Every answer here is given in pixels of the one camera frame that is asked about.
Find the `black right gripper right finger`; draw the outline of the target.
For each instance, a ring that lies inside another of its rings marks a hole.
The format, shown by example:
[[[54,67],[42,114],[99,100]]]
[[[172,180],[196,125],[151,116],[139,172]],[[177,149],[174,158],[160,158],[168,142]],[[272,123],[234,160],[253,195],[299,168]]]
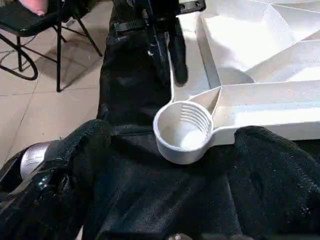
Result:
[[[234,138],[272,230],[319,236],[320,163],[294,142],[263,127],[242,127]]]

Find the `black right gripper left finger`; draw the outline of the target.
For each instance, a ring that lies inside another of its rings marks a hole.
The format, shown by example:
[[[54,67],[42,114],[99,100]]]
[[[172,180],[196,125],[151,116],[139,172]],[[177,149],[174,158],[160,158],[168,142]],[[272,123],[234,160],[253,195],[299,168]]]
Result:
[[[22,176],[25,148],[0,169],[0,237],[3,240],[74,240],[104,168],[111,127],[90,120],[67,137],[43,144],[44,156]]]

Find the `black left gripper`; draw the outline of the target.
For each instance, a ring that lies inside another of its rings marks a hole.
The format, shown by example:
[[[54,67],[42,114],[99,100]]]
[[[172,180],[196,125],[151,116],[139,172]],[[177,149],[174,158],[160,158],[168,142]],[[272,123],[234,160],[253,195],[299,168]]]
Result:
[[[112,24],[113,29],[127,32],[147,28],[148,54],[153,61],[157,76],[161,81],[171,80],[168,57],[167,33],[168,22],[178,15],[202,12],[206,9],[204,0],[127,0],[124,4],[132,8],[133,19],[121,20]],[[186,64],[186,44],[180,23],[175,23],[169,31],[169,52],[175,81],[186,84],[188,67]]]

